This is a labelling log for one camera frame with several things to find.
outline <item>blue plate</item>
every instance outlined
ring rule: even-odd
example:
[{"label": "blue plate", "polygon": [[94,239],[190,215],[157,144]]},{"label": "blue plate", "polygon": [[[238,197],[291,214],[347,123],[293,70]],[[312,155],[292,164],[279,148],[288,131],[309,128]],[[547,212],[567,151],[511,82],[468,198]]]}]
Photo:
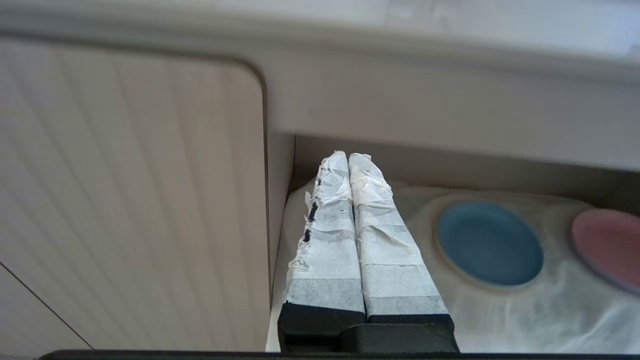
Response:
[{"label": "blue plate", "polygon": [[446,209],[438,221],[438,241],[451,262],[488,284],[522,285],[542,270],[542,248],[531,228],[488,202],[462,202]]}]

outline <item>pink plate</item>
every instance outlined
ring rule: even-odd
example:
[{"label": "pink plate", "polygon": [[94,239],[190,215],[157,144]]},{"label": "pink plate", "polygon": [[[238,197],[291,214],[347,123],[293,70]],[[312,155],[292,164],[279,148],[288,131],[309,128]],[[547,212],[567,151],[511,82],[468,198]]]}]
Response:
[{"label": "pink plate", "polygon": [[573,243],[600,275],[640,293],[640,218],[616,210],[594,209],[573,221]]}]

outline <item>light wood panel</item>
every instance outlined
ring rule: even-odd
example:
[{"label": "light wood panel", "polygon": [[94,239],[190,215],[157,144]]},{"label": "light wood panel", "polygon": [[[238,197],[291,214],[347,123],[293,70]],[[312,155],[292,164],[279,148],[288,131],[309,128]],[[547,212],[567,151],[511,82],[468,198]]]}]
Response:
[{"label": "light wood panel", "polygon": [[13,39],[0,51],[0,259],[96,348],[263,349],[255,74]]},{"label": "light wood panel", "polygon": [[89,348],[3,267],[0,304],[0,360],[4,356],[39,357],[63,348]]}]

